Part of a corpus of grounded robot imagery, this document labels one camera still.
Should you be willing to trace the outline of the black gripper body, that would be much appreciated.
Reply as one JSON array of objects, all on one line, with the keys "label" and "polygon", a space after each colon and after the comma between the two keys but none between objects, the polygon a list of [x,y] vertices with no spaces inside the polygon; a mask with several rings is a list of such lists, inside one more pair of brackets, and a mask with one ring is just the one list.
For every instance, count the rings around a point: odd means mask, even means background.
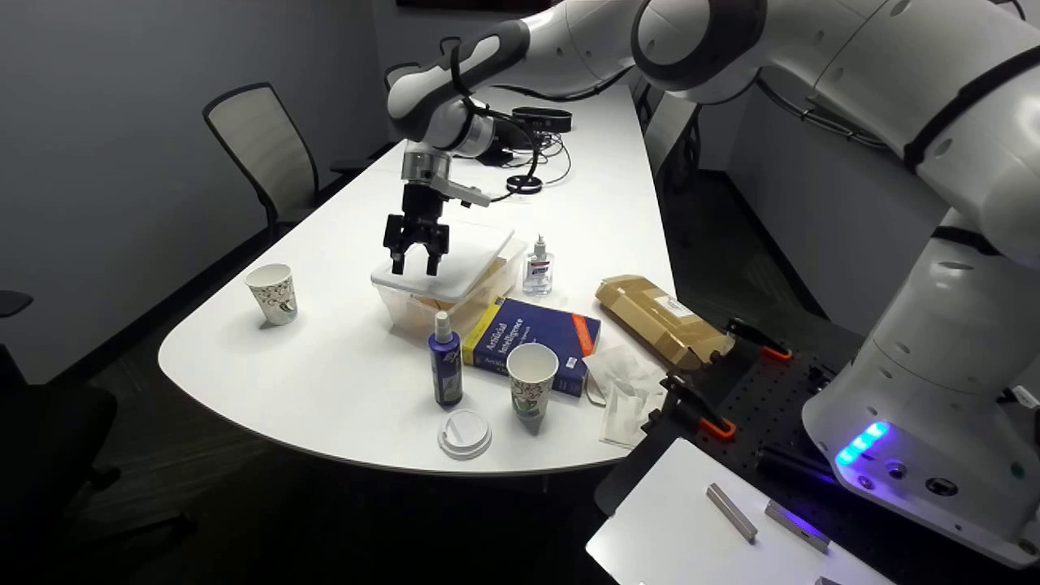
[{"label": "black gripper body", "polygon": [[449,249],[449,227],[441,223],[446,198],[429,187],[405,183],[404,208],[385,217],[384,247],[390,253],[405,253],[414,244],[422,244],[429,253]]}]

